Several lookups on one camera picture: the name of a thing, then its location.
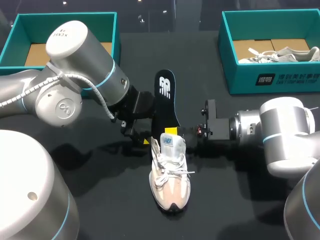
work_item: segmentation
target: open box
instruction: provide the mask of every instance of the open box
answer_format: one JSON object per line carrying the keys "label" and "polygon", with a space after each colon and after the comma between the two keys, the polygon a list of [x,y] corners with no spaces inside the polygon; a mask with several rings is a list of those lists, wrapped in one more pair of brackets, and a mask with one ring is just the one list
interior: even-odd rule
{"label": "open box", "polygon": [[0,76],[42,70],[49,57],[50,34],[68,21],[83,22],[119,64],[120,40],[116,12],[18,14],[0,55]]}
{"label": "open box", "polygon": [[248,48],[261,53],[286,46],[320,48],[318,9],[222,12],[218,48],[230,94],[320,92],[318,61],[238,63],[253,57]]}

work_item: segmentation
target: black tabletop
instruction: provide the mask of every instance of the black tabletop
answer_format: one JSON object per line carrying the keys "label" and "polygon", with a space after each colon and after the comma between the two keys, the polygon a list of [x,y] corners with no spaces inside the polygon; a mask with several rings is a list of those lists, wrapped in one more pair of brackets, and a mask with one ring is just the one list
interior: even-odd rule
{"label": "black tabletop", "polygon": [[[206,99],[216,99],[218,117],[228,118],[283,96],[229,95],[218,32],[120,37],[120,67],[137,89],[153,92],[157,71],[174,72],[176,114],[183,126],[204,121],[200,110]],[[319,94],[290,96],[305,107],[319,106]],[[319,110],[313,114],[319,122]],[[79,240],[288,239],[283,225],[286,182],[268,174],[261,150],[212,148],[205,157],[188,155],[188,169],[196,171],[190,178],[188,208],[167,216],[157,208],[150,190],[148,148],[130,148],[120,126],[110,123],[93,100],[83,101],[78,121],[69,127],[54,128],[24,115],[1,119],[0,128],[28,134],[49,151],[76,200]]]}

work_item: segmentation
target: wire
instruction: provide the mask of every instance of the wire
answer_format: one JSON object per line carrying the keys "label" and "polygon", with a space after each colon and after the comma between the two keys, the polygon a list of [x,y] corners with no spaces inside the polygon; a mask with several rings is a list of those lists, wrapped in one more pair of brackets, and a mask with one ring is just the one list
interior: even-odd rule
{"label": "wire", "polygon": [[[78,80],[86,83],[86,84],[92,89],[92,91],[95,93],[95,95],[97,96],[97,98],[99,99],[99,101],[100,101],[100,103],[101,103],[101,105],[102,105],[102,107],[103,107],[106,115],[107,115],[111,120],[115,118],[115,117],[113,116],[113,114],[109,111],[109,109],[108,109],[108,107],[107,107],[107,104],[106,104],[104,98],[102,97],[101,93],[99,92],[99,90],[96,88],[96,86],[95,86],[89,79],[87,79],[87,78],[84,77],[84,76],[80,76],[80,75],[78,75],[78,74],[65,74],[65,76],[66,76],[67,78],[78,79]],[[30,94],[33,93],[34,91],[36,91],[36,90],[38,90],[38,89],[40,89],[40,88],[43,88],[44,86],[46,86],[46,85],[48,85],[48,84],[51,84],[51,83],[53,83],[53,82],[59,81],[59,78],[61,78],[61,77],[59,77],[59,76],[48,77],[45,81],[43,81],[43,82],[41,82],[41,83],[39,83],[39,84],[37,84],[37,85],[29,88],[29,89],[26,90],[26,91],[23,91],[21,94],[13,97],[13,98],[11,98],[11,99],[9,99],[9,100],[7,100],[7,101],[1,102],[1,103],[0,103],[0,108],[5,107],[5,106],[7,106],[7,105],[9,105],[9,104],[12,104],[12,103],[14,103],[14,102],[16,102],[16,101],[18,101],[18,100],[20,100],[20,99],[22,99],[22,98],[30,95]]]}

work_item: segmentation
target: shoe sole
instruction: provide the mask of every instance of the shoe sole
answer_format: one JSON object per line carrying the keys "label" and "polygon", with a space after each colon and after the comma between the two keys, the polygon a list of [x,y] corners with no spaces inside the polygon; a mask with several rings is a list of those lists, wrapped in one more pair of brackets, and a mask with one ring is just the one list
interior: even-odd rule
{"label": "shoe sole", "polygon": [[188,191],[188,195],[187,195],[187,198],[186,198],[186,204],[183,208],[179,208],[175,203],[172,203],[171,206],[169,207],[169,209],[165,209],[164,207],[161,206],[161,204],[158,202],[156,196],[155,196],[155,193],[153,191],[153,188],[152,188],[152,172],[149,173],[149,184],[150,184],[150,189],[151,189],[151,192],[152,192],[152,195],[153,195],[153,198],[156,202],[156,204],[160,207],[160,210],[166,212],[166,213],[179,213],[179,212],[182,212],[187,204],[188,204],[188,201],[189,201],[189,197],[190,197],[190,193],[191,191]]}

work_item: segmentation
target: white sneaker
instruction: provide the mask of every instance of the white sneaker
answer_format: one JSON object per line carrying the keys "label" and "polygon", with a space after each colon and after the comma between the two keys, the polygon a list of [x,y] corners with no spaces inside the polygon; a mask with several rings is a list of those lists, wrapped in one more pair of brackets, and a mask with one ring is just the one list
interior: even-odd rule
{"label": "white sneaker", "polygon": [[151,138],[152,170],[149,182],[158,205],[165,211],[182,210],[190,197],[190,180],[186,162],[186,142],[178,135],[162,133],[158,141]]}
{"label": "white sneaker", "polygon": [[292,55],[288,62],[317,62],[320,61],[320,50],[314,46],[309,51],[297,51],[289,47],[285,47],[276,53],[279,56],[279,62],[286,62],[286,56]]}
{"label": "white sneaker", "polygon": [[289,47],[285,47],[280,51],[264,51],[263,53],[258,53],[252,48],[248,50],[253,53],[255,57],[240,59],[240,64],[320,61],[320,50],[316,46],[309,51],[297,51]]}

